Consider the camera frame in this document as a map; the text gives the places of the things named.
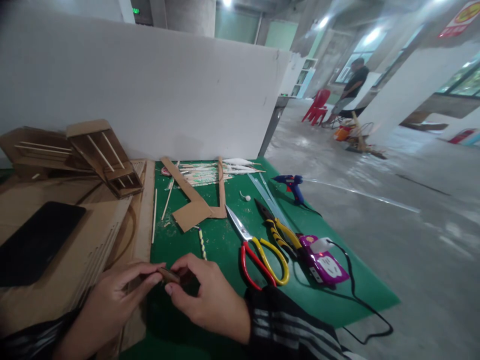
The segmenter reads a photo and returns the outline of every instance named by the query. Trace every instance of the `red scissors handle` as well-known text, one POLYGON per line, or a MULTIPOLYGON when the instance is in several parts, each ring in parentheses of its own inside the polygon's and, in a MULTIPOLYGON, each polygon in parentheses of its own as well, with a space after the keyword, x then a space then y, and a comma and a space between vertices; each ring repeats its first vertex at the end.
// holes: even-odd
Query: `red scissors handle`
POLYGON ((240 248, 240 253, 241 253, 241 267, 243 268, 243 273, 245 274, 246 276, 246 279, 248 280, 248 282, 250 283, 250 285, 252 285, 255 289, 257 289, 258 291, 262 291, 262 288, 260 286, 258 286, 253 280, 252 278, 250 277, 249 275, 249 272, 247 271, 247 259, 246 259, 246 252, 248 253, 248 255, 250 255, 250 257, 252 258, 252 260, 255 262, 255 264, 258 265, 258 267, 260 268, 260 270, 263 272, 263 274, 265 275, 265 277, 270 281, 270 283, 274 286, 274 287, 277 287, 277 283, 275 282, 275 279, 274 277, 272 276, 272 274, 267 270, 267 268, 265 267, 264 263, 258 258, 257 255, 255 255, 255 253, 253 252, 253 250, 250 248, 249 246, 249 242, 248 241, 244 241, 243 244, 241 245, 241 248, 240 248))

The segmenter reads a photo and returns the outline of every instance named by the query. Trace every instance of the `hand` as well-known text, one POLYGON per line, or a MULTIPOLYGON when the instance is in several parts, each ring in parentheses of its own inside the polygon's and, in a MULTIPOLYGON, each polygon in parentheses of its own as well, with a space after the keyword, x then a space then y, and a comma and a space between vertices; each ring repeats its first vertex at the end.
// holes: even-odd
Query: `hand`
POLYGON ((119 334, 134 309, 162 280, 162 274, 157 272, 159 267, 165 267, 165 263, 137 262, 105 271, 53 359, 88 359, 119 334), (126 294, 125 286, 140 274, 150 275, 126 294))
POLYGON ((192 253, 182 256, 171 270, 188 268, 200 282, 197 297, 187 295, 181 286, 170 282, 165 291, 171 301, 196 325, 241 344, 250 340, 250 314, 241 298, 220 271, 216 262, 199 259, 192 253))

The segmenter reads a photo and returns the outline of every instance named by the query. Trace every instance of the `floor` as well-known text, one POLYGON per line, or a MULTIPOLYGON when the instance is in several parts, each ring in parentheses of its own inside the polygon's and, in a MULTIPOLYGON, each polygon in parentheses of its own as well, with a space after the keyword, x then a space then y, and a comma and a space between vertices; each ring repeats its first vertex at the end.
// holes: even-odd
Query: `floor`
MULTIPOLYGON (((265 154, 281 174, 421 210, 328 185, 301 185, 308 202, 402 301, 383 313, 395 329, 390 337, 363 346, 339 330, 340 341, 369 360, 478 359, 480 149, 399 126, 387 160, 348 152, 332 139, 333 130, 301 122, 311 103, 290 100, 265 154)), ((363 339, 385 326, 370 317, 349 329, 363 339)))

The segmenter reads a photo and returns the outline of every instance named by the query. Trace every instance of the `plastic chair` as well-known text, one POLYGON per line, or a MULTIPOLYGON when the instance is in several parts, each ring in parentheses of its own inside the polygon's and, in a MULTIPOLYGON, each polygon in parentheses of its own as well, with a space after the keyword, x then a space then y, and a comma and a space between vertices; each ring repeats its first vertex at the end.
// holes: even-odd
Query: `plastic chair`
POLYGON ((327 114, 327 107, 325 104, 327 103, 327 100, 330 97, 330 90, 327 89, 322 89, 318 90, 315 96, 315 100, 313 101, 313 104, 310 106, 308 111, 306 112, 305 116, 302 119, 302 123, 304 120, 308 117, 308 121, 311 121, 311 125, 314 126, 318 119, 321 117, 320 123, 321 124, 324 119, 325 115, 327 114))

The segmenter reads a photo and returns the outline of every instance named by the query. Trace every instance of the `pliers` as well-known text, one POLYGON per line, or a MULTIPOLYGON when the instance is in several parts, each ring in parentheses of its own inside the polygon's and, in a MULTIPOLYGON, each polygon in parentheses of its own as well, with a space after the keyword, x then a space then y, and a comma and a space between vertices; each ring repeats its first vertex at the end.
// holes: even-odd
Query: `pliers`
POLYGON ((273 235, 273 238, 275 239, 277 245, 285 251, 292 260, 297 259, 297 254, 296 252, 292 249, 292 247, 280 236, 279 231, 277 228, 279 228, 284 235, 288 236, 290 239, 290 242, 293 244, 295 249, 300 249, 302 245, 300 244, 300 241, 298 237, 285 225, 283 225, 280 220, 272 215, 270 211, 257 199, 254 199, 256 206, 258 207, 258 210, 263 215, 263 218, 265 219, 266 225, 270 228, 271 234, 273 235))

